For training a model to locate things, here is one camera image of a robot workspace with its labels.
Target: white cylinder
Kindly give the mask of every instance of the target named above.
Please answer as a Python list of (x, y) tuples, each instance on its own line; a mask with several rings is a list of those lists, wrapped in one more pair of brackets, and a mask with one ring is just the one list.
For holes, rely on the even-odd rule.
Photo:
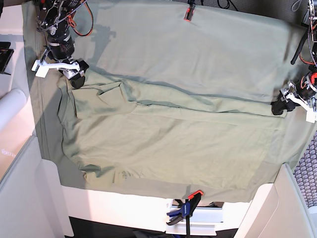
[(22, 90), (14, 88), (0, 98), (0, 131), (18, 114), (26, 104), (26, 96)]

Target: white bracket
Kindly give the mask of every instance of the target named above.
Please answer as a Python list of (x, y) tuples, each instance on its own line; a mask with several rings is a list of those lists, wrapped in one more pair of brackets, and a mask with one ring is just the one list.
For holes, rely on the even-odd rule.
[(80, 66), (77, 62), (72, 64), (69, 63), (46, 63), (46, 61), (41, 61), (37, 59), (32, 67), (32, 71), (36, 71), (35, 76), (45, 78), (50, 68), (56, 69), (74, 69), (80, 71)]
[(295, 98), (293, 93), (289, 93), (285, 96), (285, 98), (292, 100), (294, 103), (301, 105), (306, 111), (306, 121), (310, 123), (315, 123), (317, 121), (317, 112), (311, 108), (308, 103), (303, 102), (302, 100)]

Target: green cloth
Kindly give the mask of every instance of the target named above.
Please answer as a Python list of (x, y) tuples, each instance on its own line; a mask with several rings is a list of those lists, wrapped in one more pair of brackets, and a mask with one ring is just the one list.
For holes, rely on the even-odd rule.
[(285, 133), (283, 117), (264, 103), (188, 95), (92, 71), (78, 90), (63, 84), (63, 149), (90, 184), (107, 187), (135, 177), (246, 188), (273, 132)]

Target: metal mesh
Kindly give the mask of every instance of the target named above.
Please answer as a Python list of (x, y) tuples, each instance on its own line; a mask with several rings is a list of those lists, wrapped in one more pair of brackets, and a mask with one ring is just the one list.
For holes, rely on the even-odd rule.
[(317, 132), (306, 149), (294, 176), (308, 207), (317, 205)]

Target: gray floor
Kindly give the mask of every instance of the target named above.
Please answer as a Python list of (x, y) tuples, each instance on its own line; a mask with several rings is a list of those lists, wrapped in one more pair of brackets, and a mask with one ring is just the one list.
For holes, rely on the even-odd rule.
[[(27, 0), (4, 0), (4, 5), (17, 5)], [(288, 22), (301, 24), (304, 13), (307, 10), (307, 1), (302, 0), (299, 9), (292, 12), (292, 4), (297, 0), (232, 0), (239, 11), (256, 15), (273, 17)], [(227, 0), (219, 0), (222, 6), (227, 5)], [(196, 4), (200, 5), (201, 0), (196, 0)], [(205, 6), (217, 6), (217, 0), (204, 0)]]

